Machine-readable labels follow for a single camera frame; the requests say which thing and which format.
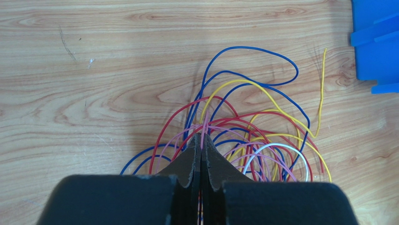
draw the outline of blue plastic object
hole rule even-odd
[[[372,94],[399,92],[399,0],[352,0],[356,73]]]

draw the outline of wood grain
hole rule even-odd
[[[0,224],[34,224],[65,176],[117,174],[154,144],[166,118],[198,92],[207,63],[232,45],[263,47],[297,63],[299,78],[279,89],[300,103],[313,126],[321,55],[329,49],[315,142],[359,222],[397,224],[399,95],[371,95],[375,83],[356,80],[351,32],[349,0],[2,0]],[[222,69],[270,83],[294,72],[250,51],[224,54],[210,73]],[[230,79],[221,76],[205,94]],[[251,87],[229,100],[241,113],[272,107]],[[258,123],[288,129],[273,117]]]

